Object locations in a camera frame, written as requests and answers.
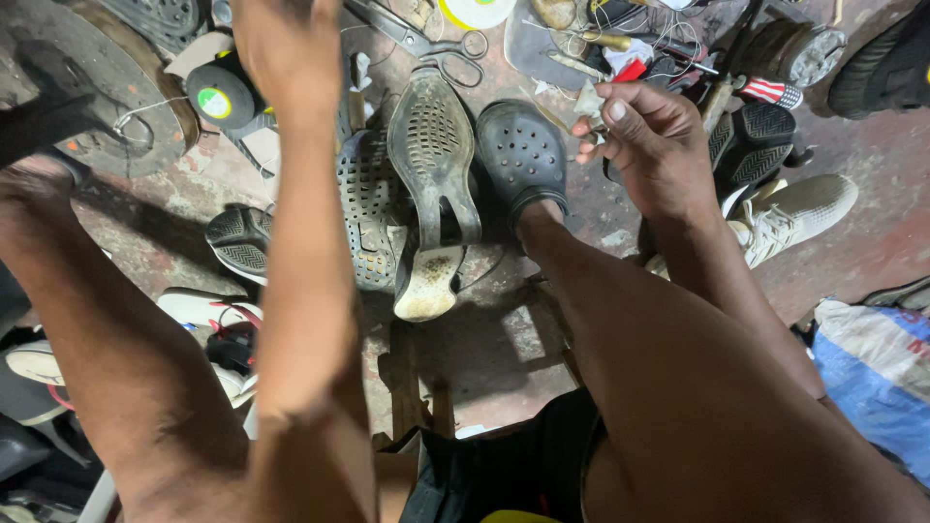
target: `leg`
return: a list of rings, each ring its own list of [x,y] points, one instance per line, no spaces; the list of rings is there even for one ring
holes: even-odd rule
[[[81,228],[72,184],[43,157],[0,171],[0,258],[42,318],[87,437],[127,518],[237,520],[245,433],[194,338]]]
[[[551,202],[528,207],[517,235],[555,287],[638,516],[890,520],[926,510],[735,320],[578,241]]]

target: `black tape roll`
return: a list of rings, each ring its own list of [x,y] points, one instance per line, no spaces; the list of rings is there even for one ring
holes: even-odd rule
[[[268,107],[235,51],[191,71],[187,96],[198,114],[223,128],[244,127]]]

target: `yellow fabric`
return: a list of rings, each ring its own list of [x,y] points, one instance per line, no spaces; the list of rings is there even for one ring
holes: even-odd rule
[[[498,510],[481,520],[481,523],[559,523],[551,517],[530,514],[519,510]]]

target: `black shorts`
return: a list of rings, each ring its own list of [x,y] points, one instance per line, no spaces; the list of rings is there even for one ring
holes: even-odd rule
[[[422,430],[417,485],[400,521],[477,523],[497,510],[521,510],[583,523],[583,475],[604,433],[585,388],[554,398],[506,436],[461,441]]]

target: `hand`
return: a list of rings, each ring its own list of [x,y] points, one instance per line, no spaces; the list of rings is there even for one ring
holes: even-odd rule
[[[239,60],[279,123],[283,117],[318,127],[320,114],[335,114],[342,91],[341,7],[340,0],[232,1]]]
[[[644,82],[597,84],[607,99],[602,110],[606,142],[583,141],[576,161],[597,155],[614,163],[633,204],[650,221],[705,221],[720,217],[711,174],[707,134],[698,108],[688,99]],[[575,136],[591,130],[587,116],[572,126]]]

